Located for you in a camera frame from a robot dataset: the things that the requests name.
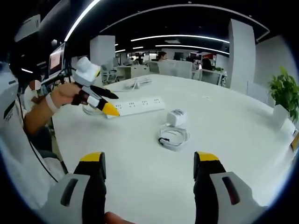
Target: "ceiling light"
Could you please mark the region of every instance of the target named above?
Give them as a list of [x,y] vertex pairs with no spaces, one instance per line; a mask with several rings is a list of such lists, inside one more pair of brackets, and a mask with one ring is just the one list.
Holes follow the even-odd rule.
[[26,70],[26,69],[22,69],[22,68],[21,68],[21,70],[22,70],[22,71],[25,71],[25,72],[33,73],[32,71],[29,71],[29,70]]
[[131,40],[131,42],[134,41],[140,41],[140,40],[146,40],[146,39],[152,39],[152,38],[159,38],[159,37],[196,37],[196,38],[203,38],[203,39],[209,39],[209,40],[214,40],[214,41],[220,41],[224,43],[229,43],[229,41],[213,38],[213,37],[208,37],[208,36],[196,36],[196,35],[160,35],[160,36],[148,36],[148,37],[143,37],[143,38],[138,38]]
[[87,8],[83,11],[83,13],[81,13],[81,15],[77,18],[77,20],[75,21],[74,25],[71,27],[70,31],[68,32],[68,34],[66,35],[64,42],[67,42],[68,39],[70,38],[71,34],[74,32],[75,28],[79,25],[79,23],[81,22],[81,20],[84,18],[84,16],[86,16],[86,14],[101,0],[93,0],[92,3],[89,4],[89,6],[87,6]]
[[116,53],[118,53],[118,52],[122,52],[122,51],[125,51],[125,50],[126,50],[126,49],[124,49],[124,50],[117,50]]
[[203,47],[196,47],[196,46],[189,46],[189,45],[156,45],[156,47],[182,47],[182,48],[199,48],[199,49],[205,49],[205,50],[212,50],[212,51],[217,51],[217,52],[220,52],[220,53],[223,53],[223,54],[227,54],[229,55],[228,52],[224,52],[224,51],[221,51],[221,50],[214,50],[214,49],[211,49],[211,48],[203,48]]

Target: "power outlet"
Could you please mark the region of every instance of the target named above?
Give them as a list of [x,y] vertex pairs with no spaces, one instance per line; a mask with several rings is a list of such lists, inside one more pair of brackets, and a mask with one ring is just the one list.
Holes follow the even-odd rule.
[[120,116],[165,109],[165,104],[160,97],[142,98],[131,101],[115,101],[113,105],[118,110]]

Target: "black ceiling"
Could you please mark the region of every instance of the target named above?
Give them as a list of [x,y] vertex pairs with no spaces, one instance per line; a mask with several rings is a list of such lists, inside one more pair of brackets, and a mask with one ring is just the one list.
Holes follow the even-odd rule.
[[[63,0],[69,2],[69,8],[63,9],[59,16],[55,15],[51,21],[55,22],[55,26],[49,26],[46,36],[41,40],[40,36],[33,35],[26,38],[21,43],[14,46],[18,51],[18,55],[25,54],[20,61],[22,64],[37,64],[41,61],[47,61],[53,48],[50,41],[58,39],[63,41],[68,30],[74,23],[75,19],[80,15],[84,8],[89,5],[92,0]],[[14,12],[15,4],[10,1],[10,12]],[[46,14],[53,8],[58,0],[35,0],[35,4],[22,3],[28,15],[41,13],[44,19]],[[121,21],[114,26],[113,23],[136,13],[156,7],[164,7],[169,5],[186,4],[187,6],[179,6],[172,8],[164,8],[150,12],[141,13],[139,15]],[[227,46],[221,42],[204,40],[198,38],[157,38],[131,42],[131,39],[153,36],[153,35],[203,35],[228,40],[228,24],[231,18],[243,21],[251,25],[255,32],[255,37],[260,37],[267,30],[248,18],[244,18],[236,13],[227,12],[225,10],[196,7],[194,4],[210,5],[213,7],[221,7],[233,10],[266,26],[271,32],[262,40],[270,38],[280,33],[283,29],[283,20],[290,12],[290,5],[285,1],[281,4],[275,4],[273,1],[221,1],[213,2],[207,0],[101,0],[82,20],[79,26],[71,35],[68,44],[70,45],[71,54],[86,55],[89,52],[89,41],[96,35],[114,35],[116,43],[119,45],[116,50],[126,49],[130,51],[133,47],[143,46],[145,49],[154,49],[157,44],[167,44],[165,40],[178,39],[181,45],[192,45],[206,47],[217,50],[224,50]],[[24,14],[16,15],[14,25],[10,29],[9,37],[14,36],[13,30],[17,29],[17,24],[25,20],[29,16]]]

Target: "white sleeve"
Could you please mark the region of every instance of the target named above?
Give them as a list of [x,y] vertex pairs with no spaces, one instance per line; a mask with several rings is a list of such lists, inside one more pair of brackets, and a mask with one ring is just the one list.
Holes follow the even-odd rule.
[[19,103],[18,100],[15,100],[14,101],[14,104],[17,108],[17,113],[18,113],[18,118],[19,118],[19,121],[23,127],[23,118],[25,118],[25,115],[27,114],[27,111],[24,109],[24,107]]

